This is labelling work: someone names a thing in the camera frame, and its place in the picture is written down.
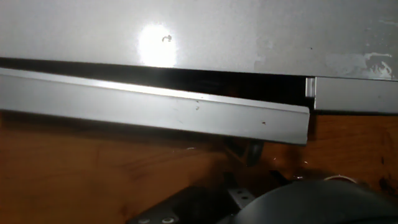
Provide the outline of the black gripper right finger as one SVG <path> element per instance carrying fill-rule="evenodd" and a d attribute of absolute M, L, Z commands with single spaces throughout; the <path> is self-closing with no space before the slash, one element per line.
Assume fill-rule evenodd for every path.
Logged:
<path fill-rule="evenodd" d="M 248 146 L 248 153 L 246 157 L 246 165 L 252 167 L 258 163 L 261 158 L 264 148 L 263 141 L 251 141 Z"/>

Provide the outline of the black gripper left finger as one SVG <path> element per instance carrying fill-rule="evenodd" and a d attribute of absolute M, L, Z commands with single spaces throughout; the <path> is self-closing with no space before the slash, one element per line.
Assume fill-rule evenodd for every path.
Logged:
<path fill-rule="evenodd" d="M 219 224 L 229 221 L 255 196 L 243 188 L 187 187 L 126 224 Z"/>

